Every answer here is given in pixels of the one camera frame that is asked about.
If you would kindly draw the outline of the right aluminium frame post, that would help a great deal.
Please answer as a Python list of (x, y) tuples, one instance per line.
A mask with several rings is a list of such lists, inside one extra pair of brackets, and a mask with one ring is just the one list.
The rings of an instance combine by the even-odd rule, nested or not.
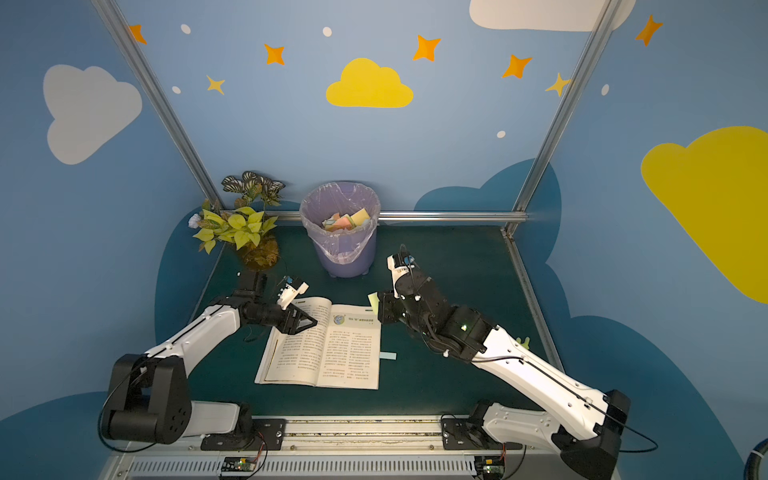
[(528, 206), (543, 179), (545, 171), (560, 144), (571, 117), (610, 39), (614, 30), (615, 20), (622, 5), (623, 1), (609, 0), (604, 3), (599, 12), (596, 24), (573, 71), (571, 83), (567, 86), (567, 91), (559, 103), (547, 135), (515, 201), (512, 212), (516, 216), (527, 214)]

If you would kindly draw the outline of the left circuit board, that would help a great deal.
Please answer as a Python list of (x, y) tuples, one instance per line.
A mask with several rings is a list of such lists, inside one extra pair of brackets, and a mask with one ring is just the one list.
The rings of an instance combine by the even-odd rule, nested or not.
[(255, 457), (225, 457), (221, 464), (220, 474), (227, 475), (250, 475), (256, 470), (257, 462)]

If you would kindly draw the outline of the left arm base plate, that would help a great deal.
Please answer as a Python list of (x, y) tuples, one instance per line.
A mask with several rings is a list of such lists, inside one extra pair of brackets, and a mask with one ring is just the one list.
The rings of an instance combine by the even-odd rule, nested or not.
[(280, 451), (285, 439), (287, 420), (252, 418), (248, 428), (237, 427), (226, 434), (209, 434), (201, 442), (202, 451)]

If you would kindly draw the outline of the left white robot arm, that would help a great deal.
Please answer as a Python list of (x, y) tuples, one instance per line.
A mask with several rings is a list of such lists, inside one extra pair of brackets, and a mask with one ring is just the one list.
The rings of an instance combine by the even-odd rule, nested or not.
[(100, 442), (117, 451), (118, 442), (135, 443), (141, 452), (199, 437), (208, 451), (259, 450), (259, 439), (246, 403), (194, 401), (189, 377), (223, 340), (244, 325), (259, 325), (297, 335), (317, 320), (294, 305), (308, 285), (287, 276), (275, 298), (264, 294), (266, 276), (245, 272), (237, 288), (217, 298), (178, 333), (141, 354), (125, 354), (114, 364), (108, 395), (97, 420)]

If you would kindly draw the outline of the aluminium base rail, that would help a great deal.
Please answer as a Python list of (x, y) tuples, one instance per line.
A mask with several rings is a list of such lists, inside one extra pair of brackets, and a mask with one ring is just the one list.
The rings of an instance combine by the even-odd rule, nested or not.
[[(202, 451), (201, 438), (112, 454), (103, 479), (474, 479), (475, 456), (500, 456), (502, 479), (576, 479), (559, 455), (526, 446), (511, 450), (445, 450), (442, 415), (285, 417), (280, 451)], [(255, 457), (250, 475), (220, 474), (225, 457)]]

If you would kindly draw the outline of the discarded sticky notes pile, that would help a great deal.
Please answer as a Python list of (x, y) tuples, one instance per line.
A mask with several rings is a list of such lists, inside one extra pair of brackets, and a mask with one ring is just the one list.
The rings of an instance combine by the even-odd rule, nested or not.
[(340, 230), (353, 230), (357, 227), (368, 224), (371, 220), (365, 208), (362, 208), (354, 214), (333, 214), (328, 219), (322, 222), (322, 227), (325, 231), (335, 232)]

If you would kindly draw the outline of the circuit board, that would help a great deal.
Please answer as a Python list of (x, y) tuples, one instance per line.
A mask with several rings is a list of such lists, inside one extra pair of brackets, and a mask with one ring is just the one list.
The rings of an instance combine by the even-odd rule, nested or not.
[(250, 475), (256, 470), (257, 462), (255, 457), (225, 457), (221, 464), (220, 474), (227, 475)]
[(501, 480), (506, 473), (505, 461), (500, 456), (475, 456), (475, 480)]

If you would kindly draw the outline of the magazine book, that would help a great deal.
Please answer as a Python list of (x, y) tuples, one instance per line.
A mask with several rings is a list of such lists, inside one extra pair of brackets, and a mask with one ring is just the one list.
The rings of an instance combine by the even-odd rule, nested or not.
[(381, 322), (370, 306), (332, 304), (322, 297), (293, 302), (317, 324), (287, 335), (273, 329), (257, 384), (319, 388), (379, 388)]

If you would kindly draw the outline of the potted green plant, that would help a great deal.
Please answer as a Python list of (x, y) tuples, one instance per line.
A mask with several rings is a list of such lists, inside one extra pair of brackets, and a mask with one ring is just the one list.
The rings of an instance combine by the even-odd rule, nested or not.
[(279, 246), (274, 229), (278, 217), (266, 212), (280, 205), (280, 194), (285, 188), (281, 181), (245, 171), (239, 176), (229, 175), (221, 181), (226, 193), (234, 193), (232, 209), (207, 200), (201, 210), (187, 221), (199, 242), (199, 249), (210, 253), (218, 245), (230, 246), (241, 262), (251, 270), (265, 271), (279, 260)]

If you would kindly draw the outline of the aluminium frame back bar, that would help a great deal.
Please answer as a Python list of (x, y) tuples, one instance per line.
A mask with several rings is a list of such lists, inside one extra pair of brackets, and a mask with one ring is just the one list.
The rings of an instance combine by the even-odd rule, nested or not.
[[(312, 222), (321, 222), (330, 218), (331, 214), (320, 214), (319, 220), (310, 220)], [(302, 214), (299, 211), (267, 211), (266, 215), (277, 216), (282, 222), (299, 222), (304, 217), (309, 219), (309, 214)], [(427, 212), (427, 211), (382, 211), (378, 215), (380, 223), (398, 223), (398, 222), (417, 222), (417, 223), (478, 223), (478, 224), (520, 224), (527, 220), (525, 212)]]

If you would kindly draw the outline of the right circuit board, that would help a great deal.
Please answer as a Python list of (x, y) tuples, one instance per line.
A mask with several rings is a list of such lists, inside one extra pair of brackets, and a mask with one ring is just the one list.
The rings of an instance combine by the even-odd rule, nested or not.
[(506, 473), (505, 461), (500, 456), (475, 456), (475, 480), (501, 480)]

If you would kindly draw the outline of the left aluminium frame post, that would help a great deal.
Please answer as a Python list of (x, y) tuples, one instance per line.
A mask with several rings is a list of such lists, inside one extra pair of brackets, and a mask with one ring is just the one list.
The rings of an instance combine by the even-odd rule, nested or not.
[(141, 52), (140, 44), (133, 37), (117, 2), (112, 0), (93, 0), (92, 5), (139, 81), (205, 198), (212, 203), (222, 203), (217, 187), (214, 185), (178, 115), (171, 106), (149, 61)]

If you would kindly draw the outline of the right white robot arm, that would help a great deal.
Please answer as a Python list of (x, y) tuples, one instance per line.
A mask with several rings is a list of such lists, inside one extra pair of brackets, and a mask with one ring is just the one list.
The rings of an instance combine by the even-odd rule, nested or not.
[(610, 479), (621, 450), (631, 401), (618, 390), (585, 385), (524, 348), (481, 312), (454, 305), (418, 266), (389, 267), (392, 288), (379, 293), (378, 317), (401, 322), (433, 352), (503, 380), (542, 408), (535, 414), (499, 403), (480, 407), (481, 430), (559, 455), (586, 479)]

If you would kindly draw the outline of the aluminium frame post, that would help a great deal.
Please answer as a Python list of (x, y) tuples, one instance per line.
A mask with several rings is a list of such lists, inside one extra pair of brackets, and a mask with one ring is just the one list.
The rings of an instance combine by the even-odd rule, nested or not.
[(573, 71), (571, 83), (567, 86), (567, 91), (559, 103), (547, 135), (515, 201), (512, 212), (516, 216), (527, 214), (528, 206), (543, 179), (545, 171), (560, 144), (571, 117), (610, 39), (614, 30), (615, 20), (622, 5), (623, 1), (609, 0), (604, 3), (599, 12), (596, 24)]
[(212, 203), (222, 203), (217, 187), (214, 185), (178, 115), (171, 106), (149, 61), (141, 52), (140, 44), (133, 37), (117, 2), (112, 0), (93, 0), (92, 5), (139, 81), (205, 198)]

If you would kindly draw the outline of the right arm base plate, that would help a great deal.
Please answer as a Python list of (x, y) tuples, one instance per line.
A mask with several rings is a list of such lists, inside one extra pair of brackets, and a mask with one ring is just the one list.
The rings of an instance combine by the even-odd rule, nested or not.
[(490, 437), (476, 422), (469, 418), (442, 415), (438, 421), (442, 445), (445, 450), (511, 450), (522, 451), (516, 442), (500, 443)]

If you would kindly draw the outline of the green sticky note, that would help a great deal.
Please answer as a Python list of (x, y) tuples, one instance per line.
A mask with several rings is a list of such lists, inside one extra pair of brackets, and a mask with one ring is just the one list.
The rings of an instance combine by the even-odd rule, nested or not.
[(368, 296), (370, 307), (375, 315), (379, 314), (380, 299), (377, 292), (370, 293)]

